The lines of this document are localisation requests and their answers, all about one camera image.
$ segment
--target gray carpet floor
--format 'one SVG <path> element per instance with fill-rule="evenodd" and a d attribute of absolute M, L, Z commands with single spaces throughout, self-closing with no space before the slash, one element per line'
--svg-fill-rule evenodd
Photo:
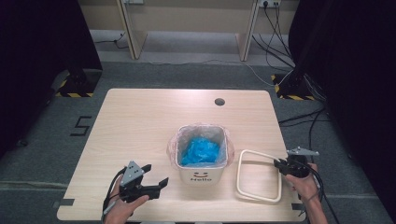
<path fill-rule="evenodd" d="M 59 201 L 78 164 L 106 93 L 112 88 L 266 90 L 272 97 L 278 120 L 308 114 L 323 105 L 319 101 L 279 99 L 274 87 L 261 82 L 244 65 L 103 63 L 104 71 L 89 98 L 53 97 L 42 111 L 26 140 L 28 146 L 9 151 L 0 160 L 0 223 L 68 223 L 56 217 Z M 267 66 L 253 66 L 271 84 L 277 73 Z M 59 87 L 64 74 L 54 82 Z M 90 126 L 86 135 L 75 125 Z M 345 146 L 326 113 L 312 130 L 312 148 L 326 194 L 341 223 L 392 223 L 362 169 L 348 157 Z M 312 122 L 282 127 L 287 148 L 309 146 Z M 334 219 L 323 202 L 330 223 Z"/>

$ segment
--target wooden table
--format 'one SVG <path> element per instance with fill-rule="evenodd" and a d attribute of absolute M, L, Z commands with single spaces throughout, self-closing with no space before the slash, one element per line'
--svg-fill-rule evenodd
<path fill-rule="evenodd" d="M 221 98 L 225 105 L 216 105 Z M 213 187 L 190 187 L 179 178 L 166 154 L 178 128 L 196 122 L 218 124 L 230 132 L 235 157 Z M 295 192 L 283 181 L 279 203 L 263 203 L 236 191 L 236 171 L 243 149 L 278 158 L 287 153 L 267 91 L 113 89 L 103 102 L 76 171 L 58 210 L 60 220 L 99 220 L 114 175 L 129 161 L 152 164 L 142 185 L 169 177 L 160 199 L 139 207 L 134 221 L 302 221 Z M 243 163 L 244 188 L 276 196 L 277 170 L 261 158 Z"/>

